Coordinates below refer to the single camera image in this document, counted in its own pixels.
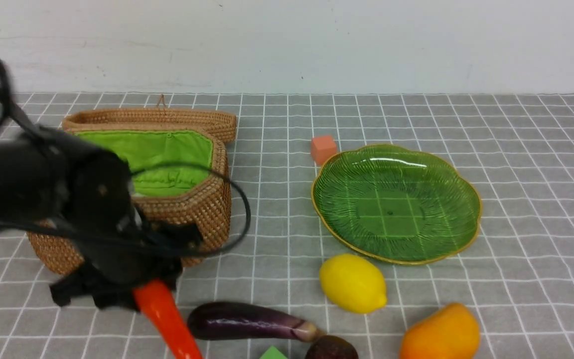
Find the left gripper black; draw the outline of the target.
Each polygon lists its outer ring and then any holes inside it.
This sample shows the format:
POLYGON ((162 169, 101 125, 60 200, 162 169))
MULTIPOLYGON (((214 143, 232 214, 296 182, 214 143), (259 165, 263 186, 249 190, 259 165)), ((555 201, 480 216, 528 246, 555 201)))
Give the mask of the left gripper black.
POLYGON ((113 152, 96 150, 75 162, 68 183, 68 223, 85 263, 50 284, 57 306, 84 296, 102 311, 141 311, 172 302, 175 280, 150 281, 176 267, 203 237, 196 223, 146 218, 132 202, 131 182, 128 164, 113 152), (103 284, 103 277, 112 284, 103 284))

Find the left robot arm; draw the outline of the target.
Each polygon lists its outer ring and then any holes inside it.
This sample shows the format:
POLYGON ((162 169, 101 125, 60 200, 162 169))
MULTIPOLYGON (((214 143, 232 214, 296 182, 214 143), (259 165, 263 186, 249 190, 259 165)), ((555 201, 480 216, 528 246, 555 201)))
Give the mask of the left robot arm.
POLYGON ((71 134, 41 129, 0 142, 0 230, 68 239, 84 261, 51 284, 54 304, 91 296, 99 309, 137 311, 134 288, 175 289, 187 249, 203 242, 195 223, 148 220, 132 202, 126 161, 71 134))

